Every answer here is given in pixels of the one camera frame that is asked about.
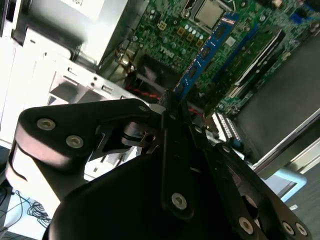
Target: black robotic arm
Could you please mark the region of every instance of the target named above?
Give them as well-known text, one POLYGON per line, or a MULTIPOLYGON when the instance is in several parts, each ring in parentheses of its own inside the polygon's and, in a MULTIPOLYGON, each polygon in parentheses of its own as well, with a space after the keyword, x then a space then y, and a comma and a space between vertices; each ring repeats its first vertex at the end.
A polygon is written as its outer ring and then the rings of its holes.
POLYGON ((166 92, 21 113, 6 175, 26 155, 57 198, 43 239, 311 240, 311 233, 226 145, 212 146, 166 92), (85 164, 132 146, 141 155, 85 183, 85 164))

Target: blue expansion slot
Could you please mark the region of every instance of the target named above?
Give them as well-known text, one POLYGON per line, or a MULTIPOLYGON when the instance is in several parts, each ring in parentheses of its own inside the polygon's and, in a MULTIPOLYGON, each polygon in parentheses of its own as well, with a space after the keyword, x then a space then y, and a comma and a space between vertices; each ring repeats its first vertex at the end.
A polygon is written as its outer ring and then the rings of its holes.
POLYGON ((241 49, 246 45, 246 43, 253 38, 253 36, 256 34, 258 30, 258 25, 255 24, 253 28, 248 32, 247 35, 243 38, 243 40, 239 43, 239 45, 236 47, 236 49, 231 53, 231 55, 228 57, 228 59, 225 61, 223 66, 219 69, 219 71, 214 75, 212 78, 212 82, 215 83, 216 81, 219 80, 221 75, 224 73, 224 71, 229 67, 231 64, 232 60, 239 54, 241 49))
POLYGON ((234 29, 238 19, 239 15, 237 13, 228 12, 223 15, 219 23, 214 27, 212 34, 205 41, 173 90, 178 101, 186 97, 201 73, 206 69, 206 66, 234 29))

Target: pci slot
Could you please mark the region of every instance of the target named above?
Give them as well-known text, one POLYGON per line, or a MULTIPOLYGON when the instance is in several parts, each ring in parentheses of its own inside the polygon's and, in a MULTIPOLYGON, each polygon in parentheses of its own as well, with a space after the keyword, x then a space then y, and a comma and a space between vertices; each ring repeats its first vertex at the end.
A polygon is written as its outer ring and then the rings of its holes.
POLYGON ((264 75, 270 70, 270 68, 277 62, 283 51, 284 49, 281 49, 274 53, 269 59, 267 59, 267 63, 260 68, 259 73, 256 73, 247 84, 243 85, 236 93, 235 97, 242 100, 253 88, 255 88, 255 85, 259 82, 259 80, 262 79, 264 75))
POLYGON ((212 82, 217 82, 222 74, 226 71, 226 69, 229 67, 229 65, 232 63, 232 61, 235 59, 235 57, 239 54, 241 49, 246 45, 246 43, 252 39, 252 37, 256 34, 258 30, 258 25, 255 24, 253 28, 250 30, 250 32, 243 38, 243 40, 239 43, 239 45, 236 47, 236 49, 231 53, 231 55, 228 57, 228 59, 225 61, 224 65, 219 69, 219 71, 214 75, 212 82))
POLYGON ((259 69, 259 67, 263 64, 265 59, 270 56, 274 50, 278 47, 281 41, 285 38, 285 32, 280 29, 276 36, 272 38, 270 43, 264 48, 261 54, 259 54, 253 62, 249 65, 249 67, 244 71, 241 77, 234 83, 237 87, 243 86, 259 69))
POLYGON ((187 93, 194 86, 195 82, 206 69, 211 59, 218 52, 221 45, 225 42, 239 19, 237 13, 225 13, 219 23, 208 37, 203 47, 200 49, 195 59, 182 75, 182 78, 174 88, 178 101, 186 97, 187 93))

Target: white label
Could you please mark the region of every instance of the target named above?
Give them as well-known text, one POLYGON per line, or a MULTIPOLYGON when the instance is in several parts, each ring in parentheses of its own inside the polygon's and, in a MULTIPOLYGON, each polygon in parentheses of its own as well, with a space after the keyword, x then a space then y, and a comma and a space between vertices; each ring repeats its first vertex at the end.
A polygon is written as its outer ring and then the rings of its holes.
POLYGON ((230 47, 232 47, 235 44, 236 40, 230 36, 228 39, 225 41, 226 44, 228 44, 230 47))
POLYGON ((105 0, 60 0, 93 21, 100 15, 105 0))

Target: floor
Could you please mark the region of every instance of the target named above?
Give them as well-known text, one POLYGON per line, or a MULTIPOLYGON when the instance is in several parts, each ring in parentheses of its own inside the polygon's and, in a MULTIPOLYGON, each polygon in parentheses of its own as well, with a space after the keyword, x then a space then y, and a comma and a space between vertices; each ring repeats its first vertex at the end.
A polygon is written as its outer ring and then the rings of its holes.
POLYGON ((312 233, 313 240, 320 240, 320 164, 305 173, 307 184, 286 204, 297 205, 293 212, 312 233))
MULTIPOLYGON (((11 193, 11 187, 7 187, 6 188, 8 193, 11 193)), ((5 195, 5 192, 3 191, 3 189, 0 190, 0 199, 2 200, 2 197, 5 195)), ((5 224, 5 212, 8 211, 8 205, 9 205, 9 201, 10 201, 10 196, 9 194, 7 195, 7 197, 5 198, 5 200, 3 201, 3 203, 0 205, 0 230, 3 230, 3 226, 5 224)), ((5 235, 2 237, 1 240, 33 240, 32 238, 29 237, 25 237, 25 236, 21 236, 21 235, 17 235, 13 232, 9 232, 7 231, 5 233, 5 235)))

